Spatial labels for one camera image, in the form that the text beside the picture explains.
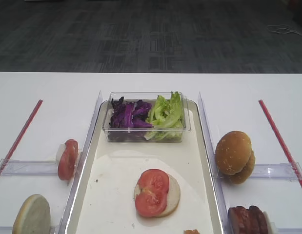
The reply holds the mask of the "sesame bun top front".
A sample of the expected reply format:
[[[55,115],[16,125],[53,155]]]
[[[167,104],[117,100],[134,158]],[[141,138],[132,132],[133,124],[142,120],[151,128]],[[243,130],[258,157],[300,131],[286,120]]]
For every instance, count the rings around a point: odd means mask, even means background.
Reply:
[[[252,151],[252,142],[246,133],[228,132],[219,140],[215,149],[219,171],[230,176],[239,173],[250,160]]]

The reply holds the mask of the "left upper clear cross rail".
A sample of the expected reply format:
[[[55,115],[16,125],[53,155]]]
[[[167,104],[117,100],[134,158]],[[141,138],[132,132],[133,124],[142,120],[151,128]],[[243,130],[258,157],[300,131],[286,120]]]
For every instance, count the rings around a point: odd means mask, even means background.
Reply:
[[[49,161],[1,159],[0,176],[57,176],[59,162],[59,153]]]

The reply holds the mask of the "red strip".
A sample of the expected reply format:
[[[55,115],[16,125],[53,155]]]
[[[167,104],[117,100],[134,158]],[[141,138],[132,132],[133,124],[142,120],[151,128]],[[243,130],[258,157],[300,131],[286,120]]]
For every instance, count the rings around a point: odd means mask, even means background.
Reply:
[[[14,141],[13,145],[11,146],[9,152],[7,153],[6,157],[4,159],[2,159],[2,162],[0,162],[0,176],[2,174],[3,169],[5,168],[5,166],[7,165],[7,163],[9,162],[11,156],[13,155],[14,151],[16,150],[18,144],[20,143],[23,135],[25,134],[26,130],[28,129],[29,125],[31,124],[32,120],[34,119],[36,113],[38,112],[39,108],[41,107],[43,103],[43,100],[39,100],[36,104],[36,106],[34,107],[33,111],[31,112],[29,118],[27,119],[27,121],[25,122],[23,128],[21,129],[20,133],[18,134],[16,140]]]
[[[293,171],[296,174],[296,177],[297,177],[297,179],[299,181],[299,184],[302,188],[302,170],[300,170],[298,168],[298,164],[294,161],[294,159],[293,159],[293,157],[292,157],[285,141],[283,140],[283,138],[282,138],[282,136],[281,136],[281,134],[280,134],[273,118],[272,118],[272,116],[270,115],[264,101],[262,99],[260,99],[258,102],[259,102],[259,105],[260,105],[262,111],[264,112],[264,114],[265,114],[265,116],[266,116],[266,118],[267,118],[267,120],[268,120],[268,122],[269,122],[269,124],[270,124],[270,126],[271,126],[271,128],[272,128],[272,130],[273,130],[273,132],[274,132],[274,134],[275,134],[275,136],[276,136],[276,138],[277,138],[277,140],[278,140],[278,142],[279,142],[279,144],[280,144],[287,160],[288,160],[288,162],[291,164],[291,166],[293,168]]]

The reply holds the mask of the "purple cabbage pieces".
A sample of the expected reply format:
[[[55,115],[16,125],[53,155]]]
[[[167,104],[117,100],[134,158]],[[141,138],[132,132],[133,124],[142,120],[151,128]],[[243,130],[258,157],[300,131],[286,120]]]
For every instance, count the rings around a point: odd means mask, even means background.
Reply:
[[[149,102],[138,100],[137,102],[125,102],[124,97],[111,101],[113,113],[110,118],[111,128],[152,128],[153,125],[146,122],[148,113],[152,108]],[[145,141],[144,131],[110,131],[109,141]]]

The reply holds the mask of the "sauce smear on tray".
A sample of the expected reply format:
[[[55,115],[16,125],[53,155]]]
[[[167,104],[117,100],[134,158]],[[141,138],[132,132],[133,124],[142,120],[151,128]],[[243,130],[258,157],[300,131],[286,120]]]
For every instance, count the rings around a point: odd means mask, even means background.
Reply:
[[[200,234],[200,232],[197,229],[193,230],[184,230],[183,234]]]

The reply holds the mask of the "upright tomato slice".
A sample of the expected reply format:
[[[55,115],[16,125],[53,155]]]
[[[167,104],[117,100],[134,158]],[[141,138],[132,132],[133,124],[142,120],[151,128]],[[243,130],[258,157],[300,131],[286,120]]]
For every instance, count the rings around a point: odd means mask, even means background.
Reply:
[[[78,142],[69,139],[65,142],[65,149],[60,155],[58,176],[60,180],[70,180],[73,177],[76,160],[78,158]]]

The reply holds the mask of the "upright bun half left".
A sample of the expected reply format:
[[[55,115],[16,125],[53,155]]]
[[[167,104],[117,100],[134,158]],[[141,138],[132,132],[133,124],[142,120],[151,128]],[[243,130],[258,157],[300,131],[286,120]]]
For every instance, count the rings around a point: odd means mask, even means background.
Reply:
[[[47,199],[34,194],[22,204],[15,219],[13,234],[49,234],[51,228],[50,206]]]

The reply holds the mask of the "clear cross rail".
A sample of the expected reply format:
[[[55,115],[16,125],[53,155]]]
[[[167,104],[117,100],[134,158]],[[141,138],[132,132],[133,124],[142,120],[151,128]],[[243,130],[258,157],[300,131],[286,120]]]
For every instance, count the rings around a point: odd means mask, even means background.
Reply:
[[[233,184],[244,183],[248,179],[282,179],[302,180],[302,169],[299,163],[255,164],[252,173],[243,170],[241,175],[225,175],[220,171],[216,178],[229,180]]]
[[[302,228],[277,228],[278,234],[302,234]]]
[[[1,159],[0,176],[57,176],[59,162],[59,153],[49,161]]]

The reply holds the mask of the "cream metal tray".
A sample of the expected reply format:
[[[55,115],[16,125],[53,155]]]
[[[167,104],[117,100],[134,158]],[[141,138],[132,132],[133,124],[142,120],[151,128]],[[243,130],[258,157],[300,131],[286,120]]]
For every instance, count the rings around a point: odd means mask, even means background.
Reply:
[[[68,234],[181,234],[198,230],[220,234],[221,221],[196,103],[188,102],[192,129],[181,142],[108,142],[102,130],[108,103],[98,121],[77,179],[71,215],[61,229]],[[134,188],[141,173],[161,169],[179,183],[177,209],[162,218],[144,218],[134,205]]]

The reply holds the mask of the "right upper clear cross rail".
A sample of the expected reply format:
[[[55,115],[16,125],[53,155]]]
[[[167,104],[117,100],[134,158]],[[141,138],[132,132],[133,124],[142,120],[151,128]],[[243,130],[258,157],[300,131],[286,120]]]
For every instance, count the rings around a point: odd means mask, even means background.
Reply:
[[[302,180],[302,169],[299,163],[255,164],[252,173],[243,170],[241,175],[225,175],[220,171],[216,178],[229,180],[233,184],[244,183],[248,179],[282,179]]]

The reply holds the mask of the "right long clear rail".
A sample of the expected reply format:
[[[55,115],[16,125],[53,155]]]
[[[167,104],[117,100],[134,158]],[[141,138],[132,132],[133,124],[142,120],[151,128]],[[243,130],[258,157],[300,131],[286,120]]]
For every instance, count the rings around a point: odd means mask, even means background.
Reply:
[[[199,92],[198,95],[198,107],[199,107],[201,126],[203,131],[204,142],[205,142],[206,154],[208,158],[209,170],[210,170],[212,184],[213,184],[214,197],[216,200],[216,206],[217,206],[217,211],[218,211],[218,216],[221,226],[221,233],[232,234],[233,231],[229,221],[228,210],[223,195],[221,178],[218,177],[218,168],[215,162],[213,142],[209,131],[208,119],[206,115],[204,101],[201,96],[201,92]]]

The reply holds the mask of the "sesame bun rear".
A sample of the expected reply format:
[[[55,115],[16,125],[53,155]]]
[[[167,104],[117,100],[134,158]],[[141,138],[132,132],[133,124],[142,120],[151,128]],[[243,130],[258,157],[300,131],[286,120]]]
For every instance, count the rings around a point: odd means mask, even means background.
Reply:
[[[233,184],[242,184],[244,183],[253,173],[255,167],[256,158],[254,156],[254,151],[251,152],[249,161],[243,167],[243,169],[234,175],[229,176],[229,181]]]

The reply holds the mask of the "bottom bun on tray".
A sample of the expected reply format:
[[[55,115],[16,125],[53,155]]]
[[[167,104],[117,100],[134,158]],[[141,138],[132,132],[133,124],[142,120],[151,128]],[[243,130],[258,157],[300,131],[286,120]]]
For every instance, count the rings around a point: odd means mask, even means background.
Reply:
[[[167,195],[167,206],[166,209],[161,214],[155,217],[164,217],[171,214],[172,212],[175,211],[180,201],[180,197],[181,197],[180,186],[177,180],[172,175],[168,174],[168,176],[169,176],[170,186]],[[136,184],[134,188],[134,199],[139,193],[140,193],[140,189]]]

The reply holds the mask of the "right lower clear cross rail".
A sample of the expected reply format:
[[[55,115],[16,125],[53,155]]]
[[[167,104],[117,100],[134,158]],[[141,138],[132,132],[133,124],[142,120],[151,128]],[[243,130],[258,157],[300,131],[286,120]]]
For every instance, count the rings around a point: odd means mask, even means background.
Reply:
[[[277,228],[278,234],[302,234],[302,228]]]

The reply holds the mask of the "green lettuce leaves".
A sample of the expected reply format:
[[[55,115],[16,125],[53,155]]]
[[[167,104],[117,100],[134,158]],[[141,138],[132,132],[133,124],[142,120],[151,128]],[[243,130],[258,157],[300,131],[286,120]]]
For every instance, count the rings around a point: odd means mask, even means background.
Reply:
[[[166,100],[158,95],[154,106],[148,114],[146,122],[155,128],[183,128],[183,106],[181,96],[178,92],[171,92],[171,97]],[[144,135],[146,140],[153,141],[181,141],[181,131],[151,131]]]

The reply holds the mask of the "tomato slice on bun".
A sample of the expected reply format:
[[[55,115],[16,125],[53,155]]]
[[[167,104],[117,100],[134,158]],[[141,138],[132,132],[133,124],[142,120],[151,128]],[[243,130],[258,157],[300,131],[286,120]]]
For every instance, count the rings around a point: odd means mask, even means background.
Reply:
[[[166,172],[159,169],[144,171],[137,185],[140,193],[135,198],[135,207],[139,215],[155,217],[167,206],[170,181]]]

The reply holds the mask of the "right red strip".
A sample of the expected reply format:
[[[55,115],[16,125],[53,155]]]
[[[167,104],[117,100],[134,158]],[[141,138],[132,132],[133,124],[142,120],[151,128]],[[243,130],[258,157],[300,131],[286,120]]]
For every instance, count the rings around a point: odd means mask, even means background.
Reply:
[[[279,142],[279,144],[280,144],[287,160],[288,160],[288,162],[291,164],[291,166],[293,168],[293,171],[296,174],[296,177],[297,177],[297,179],[299,181],[299,184],[302,188],[302,170],[300,170],[298,168],[298,164],[294,161],[294,159],[293,159],[293,157],[292,157],[285,141],[283,140],[283,138],[282,138],[282,136],[281,136],[281,134],[280,134],[273,118],[272,118],[272,116],[270,115],[264,101],[262,99],[260,99],[258,102],[259,102],[259,105],[260,105],[262,111],[264,112],[264,114],[265,114],[265,116],[266,116],[266,118],[267,118],[267,120],[268,120],[268,122],[269,122],[269,124],[270,124],[270,126],[271,126],[271,128],[272,128],[272,130],[273,130],[273,132],[274,132],[274,134],[275,134],[275,136],[276,136],[276,138],[277,138],[277,140],[278,140],[278,142]]]

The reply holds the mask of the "left red strip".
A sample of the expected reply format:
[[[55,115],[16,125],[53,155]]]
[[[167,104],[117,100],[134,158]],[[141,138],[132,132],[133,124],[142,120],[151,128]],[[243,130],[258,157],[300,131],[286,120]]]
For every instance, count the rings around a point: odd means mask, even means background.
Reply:
[[[18,134],[16,140],[14,141],[13,145],[11,146],[9,152],[7,153],[6,157],[4,159],[2,159],[2,162],[0,162],[0,176],[2,174],[3,169],[5,168],[5,166],[7,165],[7,163],[9,162],[11,156],[13,155],[14,151],[16,150],[18,144],[20,143],[23,135],[25,134],[26,130],[28,129],[29,125],[31,124],[32,120],[34,119],[36,113],[38,112],[39,108],[41,107],[43,103],[43,100],[39,100],[36,104],[36,106],[34,107],[33,111],[31,112],[29,118],[27,119],[27,121],[25,122],[23,128],[21,129],[20,133]]]

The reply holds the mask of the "sesame bun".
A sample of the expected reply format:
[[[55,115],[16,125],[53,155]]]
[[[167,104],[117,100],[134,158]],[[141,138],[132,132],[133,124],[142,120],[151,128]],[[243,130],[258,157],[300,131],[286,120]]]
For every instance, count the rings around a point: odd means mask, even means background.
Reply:
[[[215,149],[219,171],[230,176],[239,173],[250,160],[252,151],[252,142],[246,133],[228,132],[219,140]]]
[[[234,175],[229,176],[229,181],[233,184],[242,184],[244,183],[253,173],[255,167],[256,158],[254,156],[254,151],[251,152],[249,161],[243,167],[243,169]]]

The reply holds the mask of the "meat patty front slice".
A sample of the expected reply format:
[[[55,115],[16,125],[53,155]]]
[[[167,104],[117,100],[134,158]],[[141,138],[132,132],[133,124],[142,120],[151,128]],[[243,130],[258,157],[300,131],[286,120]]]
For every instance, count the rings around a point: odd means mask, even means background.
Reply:
[[[251,222],[249,212],[242,206],[230,207],[228,210],[234,234],[250,234]]]

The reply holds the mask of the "clear plastic salad container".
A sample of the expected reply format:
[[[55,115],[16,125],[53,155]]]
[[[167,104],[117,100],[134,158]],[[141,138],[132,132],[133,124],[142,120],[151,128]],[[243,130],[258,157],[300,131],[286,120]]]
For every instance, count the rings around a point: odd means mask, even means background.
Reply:
[[[181,142],[191,130],[182,92],[111,92],[102,124],[110,142]]]

